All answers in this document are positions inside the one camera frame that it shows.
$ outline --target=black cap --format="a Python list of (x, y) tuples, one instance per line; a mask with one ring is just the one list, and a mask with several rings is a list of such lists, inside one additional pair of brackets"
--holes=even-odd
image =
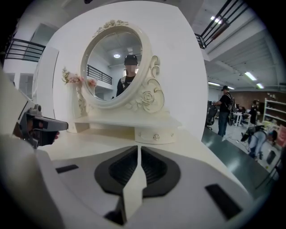
[(228, 90), (228, 91), (229, 91), (228, 86), (226, 86), (226, 85), (225, 85), (225, 86), (223, 86), (222, 91), (223, 91), (223, 90)]
[(137, 65), (137, 57), (135, 55), (127, 55), (124, 59), (124, 65)]

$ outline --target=gray floor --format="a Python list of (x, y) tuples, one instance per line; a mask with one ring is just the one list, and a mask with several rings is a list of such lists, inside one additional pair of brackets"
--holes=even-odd
[(233, 143), (223, 140), (221, 136), (207, 128), (204, 130), (202, 143), (227, 166), (253, 198), (256, 199), (271, 190), (274, 181), (271, 180), (266, 185), (269, 179), (256, 189), (269, 173)]

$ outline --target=person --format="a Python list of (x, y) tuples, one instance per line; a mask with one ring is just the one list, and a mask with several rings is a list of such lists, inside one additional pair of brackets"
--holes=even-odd
[(256, 116), (257, 116), (257, 111), (258, 111), (258, 106), (259, 106), (259, 101), (258, 100), (253, 100), (251, 109), (249, 111), (250, 116), (250, 126), (254, 126), (256, 124)]
[(267, 133), (265, 129), (260, 129), (256, 132), (254, 132), (253, 135), (249, 136), (248, 139), (248, 145), (249, 145), (249, 156), (252, 157), (255, 161), (258, 161), (258, 155), (259, 158), (262, 160), (262, 146), (265, 143), (266, 140), (272, 142), (272, 145), (275, 145), (275, 141), (277, 139), (277, 132), (275, 130)]
[(135, 55), (125, 56), (124, 65), (126, 69), (126, 76), (118, 81), (116, 97), (125, 91), (134, 80), (136, 76), (135, 70), (138, 65), (137, 57)]
[(238, 107), (238, 112), (240, 112), (240, 113), (244, 114), (244, 113), (246, 112), (245, 107), (244, 107), (244, 106), (239, 105), (239, 107)]
[(220, 106), (219, 108), (219, 132), (218, 135), (225, 136), (227, 129), (228, 116), (230, 114), (229, 105), (232, 101), (232, 96), (229, 93), (228, 86), (223, 86), (223, 96), (219, 101), (213, 103), (215, 106)]

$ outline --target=ornate mirror frame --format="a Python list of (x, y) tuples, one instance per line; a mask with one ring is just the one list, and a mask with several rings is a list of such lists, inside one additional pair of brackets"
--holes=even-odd
[(89, 91), (86, 83), (83, 85), (83, 96), (86, 100), (88, 100), (89, 103), (100, 109), (114, 109), (125, 106), (127, 109), (132, 108), (134, 111), (143, 107), (148, 113), (154, 113), (161, 110), (164, 105), (164, 94), (158, 81), (155, 79), (156, 75), (159, 73), (159, 58), (152, 55), (151, 44), (148, 36), (139, 27), (129, 22), (111, 20), (96, 31), (84, 52), (80, 65), (80, 74), (87, 79), (86, 68), (88, 58), (92, 50), (104, 37), (118, 31), (125, 31), (135, 34), (142, 44), (142, 59), (136, 77), (125, 92), (114, 99), (105, 101), (94, 97)]

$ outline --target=black railing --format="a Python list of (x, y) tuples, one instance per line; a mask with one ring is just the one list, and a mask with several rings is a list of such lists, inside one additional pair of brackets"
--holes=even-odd
[(242, 0), (227, 0), (203, 33), (195, 34), (200, 48), (205, 49), (247, 9)]
[(199, 44), (200, 48), (205, 49), (206, 48), (206, 44), (205, 44), (204, 40), (202, 39), (202, 36), (198, 35), (198, 34), (195, 34), (195, 36), (196, 36), (196, 39), (198, 41), (198, 44)]
[(22, 59), (38, 62), (46, 46), (13, 38), (5, 59)]
[(99, 71), (98, 69), (94, 68), (93, 66), (89, 65), (87, 66), (87, 76), (92, 77), (96, 80), (100, 80), (102, 82), (112, 84), (112, 77), (109, 75), (106, 75), (102, 71)]

